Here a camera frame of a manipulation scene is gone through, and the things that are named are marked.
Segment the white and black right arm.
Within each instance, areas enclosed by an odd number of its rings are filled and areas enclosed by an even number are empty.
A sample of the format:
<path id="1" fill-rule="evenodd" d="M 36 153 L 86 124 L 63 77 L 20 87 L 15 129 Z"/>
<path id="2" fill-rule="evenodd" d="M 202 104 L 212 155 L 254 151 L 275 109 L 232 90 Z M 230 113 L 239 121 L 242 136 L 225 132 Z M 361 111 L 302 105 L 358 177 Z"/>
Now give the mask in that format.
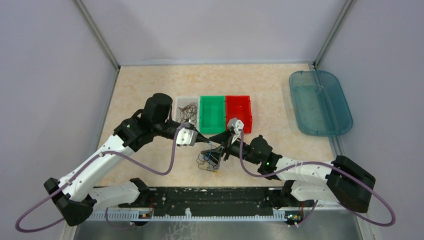
<path id="1" fill-rule="evenodd" d="M 356 213 L 368 212 L 376 179 L 344 155 L 327 162 L 296 160 L 274 153 L 262 135 L 245 143 L 230 130 L 209 137 L 209 141 L 218 146 L 202 154 L 213 163 L 237 157 L 248 175 L 283 181 L 281 199 L 287 206 L 318 200 L 339 203 Z"/>

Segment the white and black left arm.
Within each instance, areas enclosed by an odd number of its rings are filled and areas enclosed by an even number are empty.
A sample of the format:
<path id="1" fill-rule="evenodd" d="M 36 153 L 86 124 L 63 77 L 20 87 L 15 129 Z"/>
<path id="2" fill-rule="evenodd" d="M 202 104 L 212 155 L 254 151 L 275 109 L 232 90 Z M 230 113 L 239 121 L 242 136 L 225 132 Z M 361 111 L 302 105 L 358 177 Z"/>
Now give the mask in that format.
<path id="1" fill-rule="evenodd" d="M 52 195 L 53 203 L 69 226 L 80 225 L 96 210 L 117 205 L 144 207 L 149 203 L 150 189 L 139 178 L 132 178 L 118 186 L 96 187 L 123 160 L 165 176 L 173 168 L 177 146 L 194 146 L 195 143 L 209 141 L 194 124 L 172 120 L 172 105 L 173 100 L 169 95 L 153 94 L 146 100 L 144 108 L 123 120 L 89 159 L 60 179 L 49 178 L 44 183 L 44 188 Z M 173 141 L 169 167 L 163 172 L 131 158 L 131 155 L 151 143 L 154 137 Z"/>

